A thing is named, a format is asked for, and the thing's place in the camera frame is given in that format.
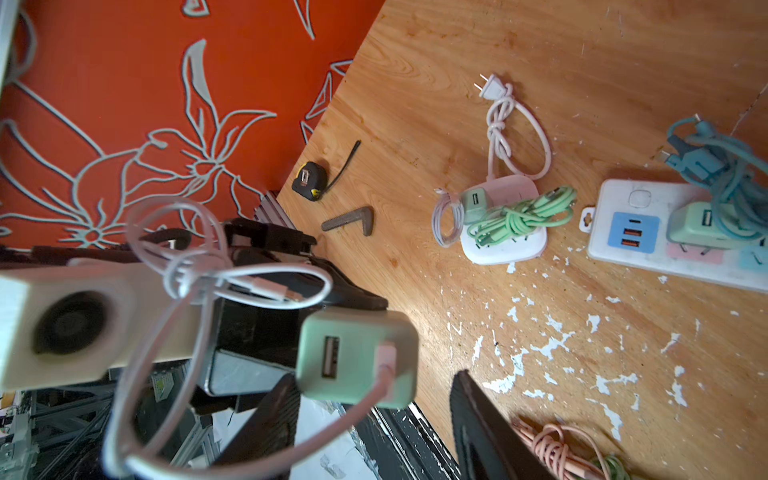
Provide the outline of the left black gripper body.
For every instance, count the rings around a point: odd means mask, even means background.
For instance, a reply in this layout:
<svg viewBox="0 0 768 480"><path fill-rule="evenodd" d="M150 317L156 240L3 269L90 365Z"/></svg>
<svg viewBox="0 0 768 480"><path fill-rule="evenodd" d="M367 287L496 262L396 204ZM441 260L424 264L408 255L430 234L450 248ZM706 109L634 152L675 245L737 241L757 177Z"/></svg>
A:
<svg viewBox="0 0 768 480"><path fill-rule="evenodd" d="M380 311L388 301L355 285L332 262L317 257L317 240L299 230L255 220L224 225L236 266L305 263L330 274L333 288L319 305L274 310L221 299L215 303L211 342L198 386L210 396L265 393L296 366L301 324L325 306Z"/></svg>

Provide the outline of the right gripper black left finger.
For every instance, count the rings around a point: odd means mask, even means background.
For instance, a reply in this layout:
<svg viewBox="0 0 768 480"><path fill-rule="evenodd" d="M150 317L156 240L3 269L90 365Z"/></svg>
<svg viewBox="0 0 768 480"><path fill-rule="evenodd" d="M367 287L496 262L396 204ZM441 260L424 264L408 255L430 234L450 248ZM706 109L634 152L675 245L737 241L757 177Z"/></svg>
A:
<svg viewBox="0 0 768 480"><path fill-rule="evenodd" d="M213 463L240 465L261 460L295 444L301 394L293 374L263 395L250 418Z"/></svg>

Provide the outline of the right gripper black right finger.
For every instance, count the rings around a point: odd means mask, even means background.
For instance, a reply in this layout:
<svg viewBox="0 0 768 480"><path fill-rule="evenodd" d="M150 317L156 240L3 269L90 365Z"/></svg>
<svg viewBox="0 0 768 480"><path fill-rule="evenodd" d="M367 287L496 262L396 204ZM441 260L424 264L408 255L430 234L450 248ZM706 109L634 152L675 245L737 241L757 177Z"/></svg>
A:
<svg viewBox="0 0 768 480"><path fill-rule="evenodd" d="M467 370L454 375L449 403L457 463L463 479L553 477Z"/></svg>

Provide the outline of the green charger with green cable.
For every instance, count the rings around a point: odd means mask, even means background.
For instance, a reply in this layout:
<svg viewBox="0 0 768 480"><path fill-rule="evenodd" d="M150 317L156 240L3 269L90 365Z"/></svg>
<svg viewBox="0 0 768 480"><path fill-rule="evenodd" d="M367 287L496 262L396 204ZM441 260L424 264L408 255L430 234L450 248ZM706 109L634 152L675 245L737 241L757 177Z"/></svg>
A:
<svg viewBox="0 0 768 480"><path fill-rule="evenodd" d="M534 199L493 207L466 227L467 235L478 248L500 245L527 237L539 228L554 228L570 222L577 190L561 186Z"/></svg>

